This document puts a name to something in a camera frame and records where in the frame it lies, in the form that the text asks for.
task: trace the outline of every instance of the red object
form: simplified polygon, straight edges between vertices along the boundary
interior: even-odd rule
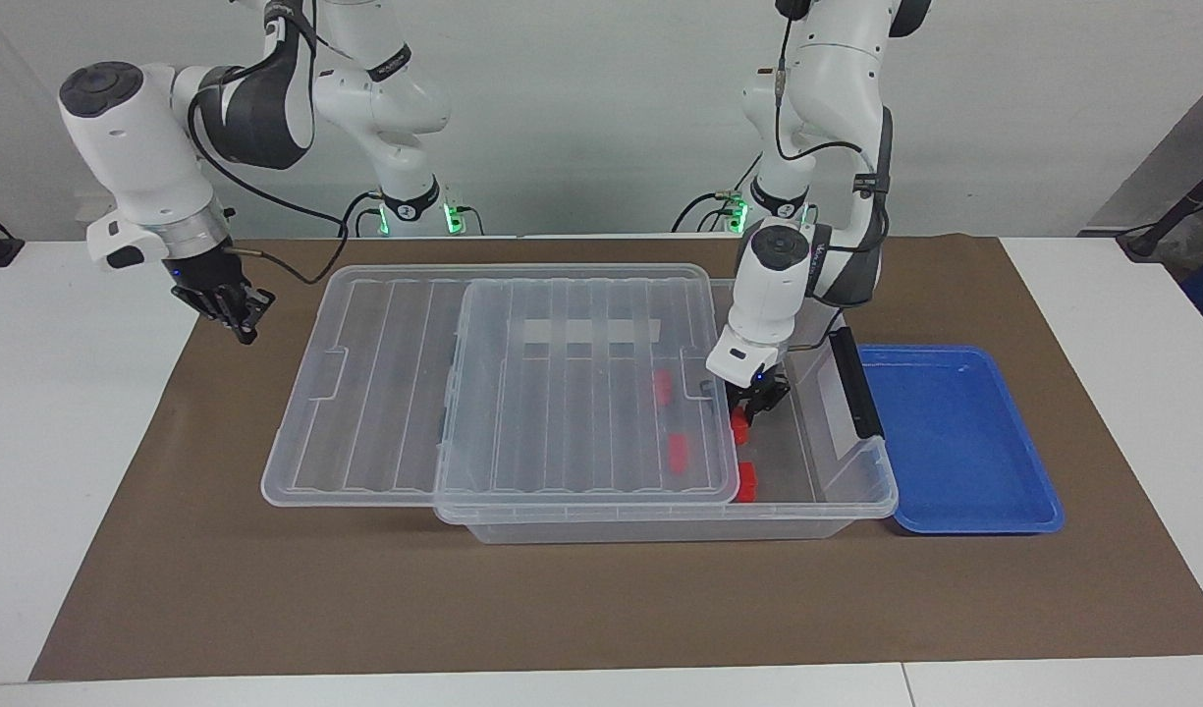
[[[736,491],[736,503],[753,503],[758,497],[758,474],[753,462],[741,462],[741,491]]]
[[[731,440],[737,447],[749,441],[749,421],[746,420],[745,409],[741,406],[731,410]]]
[[[672,474],[687,471],[687,434],[666,435],[666,461]]]
[[[671,373],[666,368],[658,368],[654,372],[654,402],[658,402],[659,408],[665,408],[671,404]]]

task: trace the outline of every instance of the blue tray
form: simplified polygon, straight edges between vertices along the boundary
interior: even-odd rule
[[[990,355],[861,345],[912,533],[1054,533],[1063,509]]]

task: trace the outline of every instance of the white table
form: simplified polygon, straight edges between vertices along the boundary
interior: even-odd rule
[[[1107,240],[1007,254],[1203,586],[1203,319]],[[1203,656],[10,684],[28,678],[194,317],[81,244],[0,271],[0,705],[1203,706]]]

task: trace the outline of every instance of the black handle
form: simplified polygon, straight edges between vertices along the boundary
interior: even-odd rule
[[[836,360],[837,374],[841,375],[845,399],[849,405],[849,416],[853,417],[853,430],[858,434],[858,439],[885,436],[884,428],[879,426],[876,402],[871,399],[871,388],[863,370],[863,358],[858,357],[853,332],[849,327],[841,327],[829,334],[829,341],[832,344],[832,358]]]

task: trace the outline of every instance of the brown mat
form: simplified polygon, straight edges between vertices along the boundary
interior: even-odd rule
[[[318,263],[330,243],[265,246]],[[345,263],[691,260],[719,240],[356,243]],[[1203,594],[991,238],[896,238],[865,341],[995,356],[1067,510],[1044,537],[484,546],[426,510],[273,509],[260,474],[321,287],[253,347],[195,328],[31,679],[1203,653]],[[152,335],[144,331],[143,335]]]

